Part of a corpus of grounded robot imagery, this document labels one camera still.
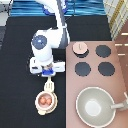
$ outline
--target black burner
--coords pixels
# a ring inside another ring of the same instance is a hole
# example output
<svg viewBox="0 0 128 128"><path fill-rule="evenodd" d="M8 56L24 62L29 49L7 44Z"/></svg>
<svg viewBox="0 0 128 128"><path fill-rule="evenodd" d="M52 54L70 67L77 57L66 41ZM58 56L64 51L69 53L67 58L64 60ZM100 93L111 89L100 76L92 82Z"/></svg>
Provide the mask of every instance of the black burner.
<svg viewBox="0 0 128 128"><path fill-rule="evenodd" d="M98 70L103 76L112 76L115 72L114 66L109 62L100 63Z"/></svg>
<svg viewBox="0 0 128 128"><path fill-rule="evenodd" d="M75 72L79 76L87 76L91 71L89 64L86 62L79 62L75 66Z"/></svg>
<svg viewBox="0 0 128 128"><path fill-rule="evenodd" d="M108 57L111 54L111 49L106 45L99 45L96 48L96 54L100 57Z"/></svg>
<svg viewBox="0 0 128 128"><path fill-rule="evenodd" d="M77 54L77 53L75 53L75 52L74 52L74 54L75 54L77 57L79 57L79 58L84 58L84 57L86 57L86 56L89 54L89 50L87 50L84 54Z"/></svg>

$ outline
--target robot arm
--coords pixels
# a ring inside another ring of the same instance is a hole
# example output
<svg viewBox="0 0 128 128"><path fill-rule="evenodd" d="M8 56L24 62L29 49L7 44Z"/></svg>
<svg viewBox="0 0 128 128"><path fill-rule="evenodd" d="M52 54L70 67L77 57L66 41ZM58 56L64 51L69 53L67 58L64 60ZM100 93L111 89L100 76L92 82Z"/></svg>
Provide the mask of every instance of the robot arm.
<svg viewBox="0 0 128 128"><path fill-rule="evenodd" d="M45 67L52 65L53 75L55 75L56 72L65 71L65 62L53 62L52 48L65 49L70 42L61 1L36 1L54 10L58 29L38 30L33 36L31 45L35 57L30 60L30 72L32 74L41 73Z"/></svg>

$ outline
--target bowl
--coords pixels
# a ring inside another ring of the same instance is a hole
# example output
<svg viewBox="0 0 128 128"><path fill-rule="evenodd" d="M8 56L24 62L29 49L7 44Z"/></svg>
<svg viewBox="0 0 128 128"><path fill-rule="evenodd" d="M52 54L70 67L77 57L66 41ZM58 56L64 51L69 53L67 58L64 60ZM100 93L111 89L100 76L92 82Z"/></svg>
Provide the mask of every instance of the bowl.
<svg viewBox="0 0 128 128"><path fill-rule="evenodd" d="M108 126L114 119L116 110L111 109L114 100L99 87L82 90L76 99L76 111L80 119L95 128Z"/></svg>
<svg viewBox="0 0 128 128"><path fill-rule="evenodd" d="M42 105L40 103L41 97L44 97L46 99L51 98L52 99L51 104L50 105L47 105L47 104ZM55 96L51 92L42 91L42 92L40 92L37 95L36 100L35 100L35 105L36 105L36 108L39 109L39 110L42 110L42 111L50 111L54 107L54 105L55 105Z"/></svg>

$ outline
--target cable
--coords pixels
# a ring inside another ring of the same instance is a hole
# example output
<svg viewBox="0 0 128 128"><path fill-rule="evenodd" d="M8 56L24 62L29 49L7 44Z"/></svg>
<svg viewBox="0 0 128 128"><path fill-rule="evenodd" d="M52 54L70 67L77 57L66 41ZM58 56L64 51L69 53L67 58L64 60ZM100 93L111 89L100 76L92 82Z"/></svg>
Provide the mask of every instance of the cable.
<svg viewBox="0 0 128 128"><path fill-rule="evenodd" d="M8 10L7 10L8 16L10 16L10 15L9 15L9 11L11 10L11 9L10 9L11 2L12 2L12 0L10 0L9 5L8 5Z"/></svg>
<svg viewBox="0 0 128 128"><path fill-rule="evenodd" d="M0 13L7 11L5 4L3 4L1 1L0 1L0 3L4 6L4 11L1 11Z"/></svg>
<svg viewBox="0 0 128 128"><path fill-rule="evenodd" d="M65 20L65 22L67 21L67 20L69 20L72 16L75 16L75 11L76 11L76 0L73 0L73 2L74 2L74 4L73 4L73 14L70 16L70 17L68 17L66 20Z"/></svg>
<svg viewBox="0 0 128 128"><path fill-rule="evenodd" d="M8 16L10 16L10 15L9 15L9 11L11 10L11 9L10 9L11 2L12 2L12 0L10 0L9 5L8 5L8 8L6 9L5 4L3 4L3 3L0 1L0 3L2 3L2 5L4 6L4 11L1 11L0 13L2 13L2 12L7 12L7 13L8 13Z"/></svg>
<svg viewBox="0 0 128 128"><path fill-rule="evenodd" d="M73 0L73 14L70 17L68 17L65 20L65 22L68 21L71 17L75 16L75 13L76 13L75 11L76 11L76 0Z"/></svg>

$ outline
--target white bowl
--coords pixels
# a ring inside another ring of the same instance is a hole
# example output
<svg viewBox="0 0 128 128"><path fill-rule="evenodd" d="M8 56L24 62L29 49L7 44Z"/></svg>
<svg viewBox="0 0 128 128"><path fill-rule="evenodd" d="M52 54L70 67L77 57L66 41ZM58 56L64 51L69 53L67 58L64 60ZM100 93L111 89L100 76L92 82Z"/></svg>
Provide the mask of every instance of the white bowl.
<svg viewBox="0 0 128 128"><path fill-rule="evenodd" d="M82 90L76 100L78 116L87 125L94 128L108 126L114 119L116 110L111 109L114 100L111 95L99 87Z"/></svg>

